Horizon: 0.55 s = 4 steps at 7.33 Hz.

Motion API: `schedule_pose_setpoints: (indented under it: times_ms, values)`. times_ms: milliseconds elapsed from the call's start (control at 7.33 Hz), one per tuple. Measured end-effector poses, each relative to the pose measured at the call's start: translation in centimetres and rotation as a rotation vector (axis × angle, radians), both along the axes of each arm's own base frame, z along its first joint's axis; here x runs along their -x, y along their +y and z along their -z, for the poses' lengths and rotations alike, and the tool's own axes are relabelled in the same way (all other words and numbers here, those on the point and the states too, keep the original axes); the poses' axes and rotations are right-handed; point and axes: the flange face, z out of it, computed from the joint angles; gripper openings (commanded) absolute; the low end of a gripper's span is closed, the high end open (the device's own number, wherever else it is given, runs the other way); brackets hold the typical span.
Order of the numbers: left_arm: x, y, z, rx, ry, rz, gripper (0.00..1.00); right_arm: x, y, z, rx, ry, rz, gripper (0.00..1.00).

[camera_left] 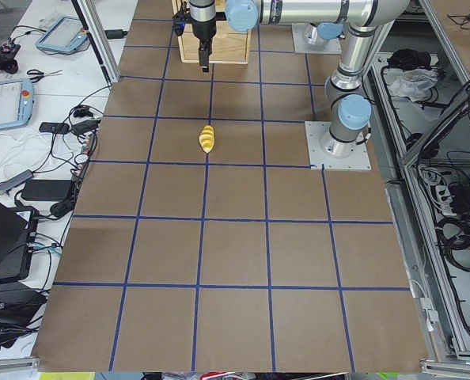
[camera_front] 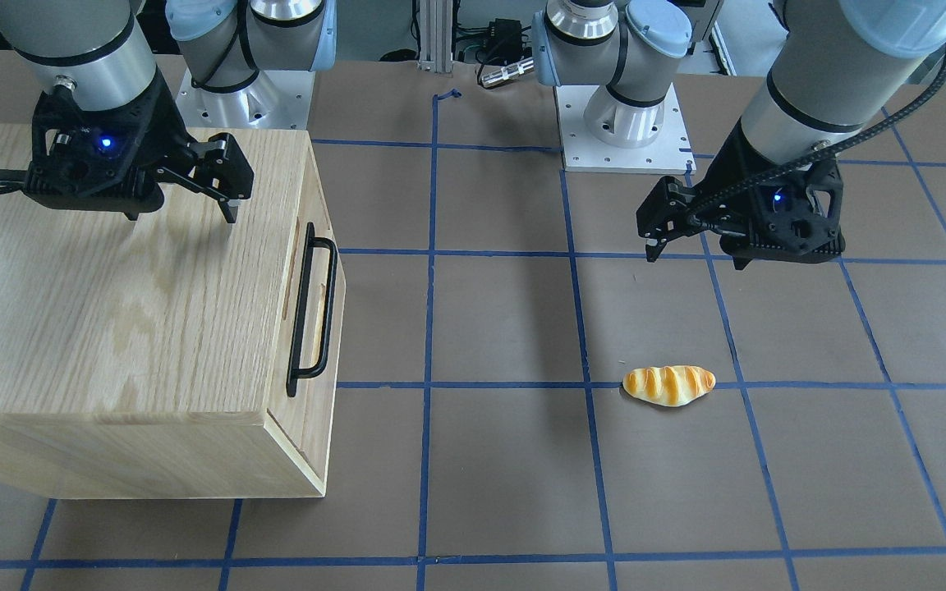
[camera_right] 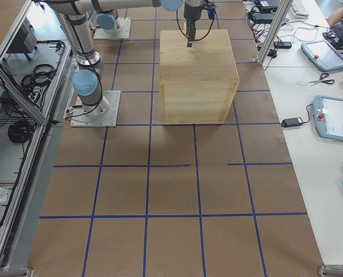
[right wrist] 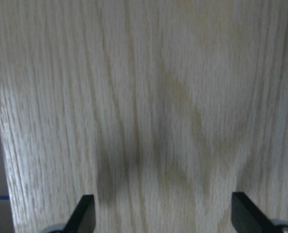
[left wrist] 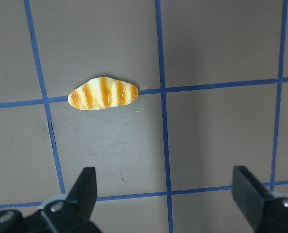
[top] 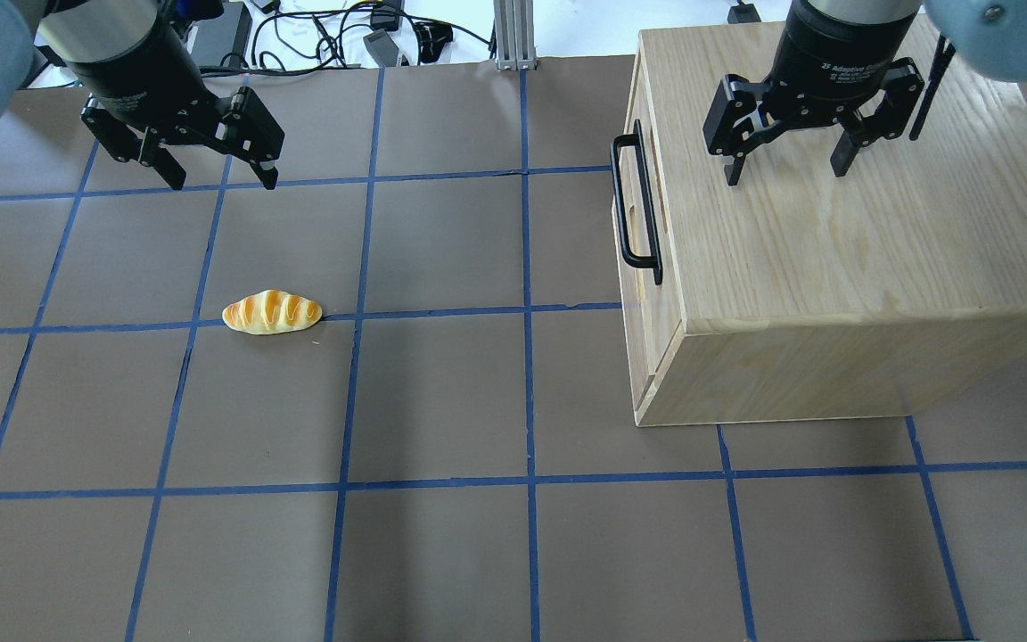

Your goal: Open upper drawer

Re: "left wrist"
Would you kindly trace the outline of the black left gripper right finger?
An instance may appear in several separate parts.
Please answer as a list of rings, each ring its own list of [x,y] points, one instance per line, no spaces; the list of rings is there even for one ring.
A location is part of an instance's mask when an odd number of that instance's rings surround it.
[[[255,233],[288,233],[288,194],[269,191],[245,166],[233,166],[232,198]]]

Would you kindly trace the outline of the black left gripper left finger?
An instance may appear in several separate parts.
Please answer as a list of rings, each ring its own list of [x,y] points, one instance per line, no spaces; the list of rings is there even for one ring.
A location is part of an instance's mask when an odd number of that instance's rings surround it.
[[[96,170],[85,167],[67,195],[45,200],[33,214],[0,210],[0,233],[100,233],[90,221],[96,199]]]

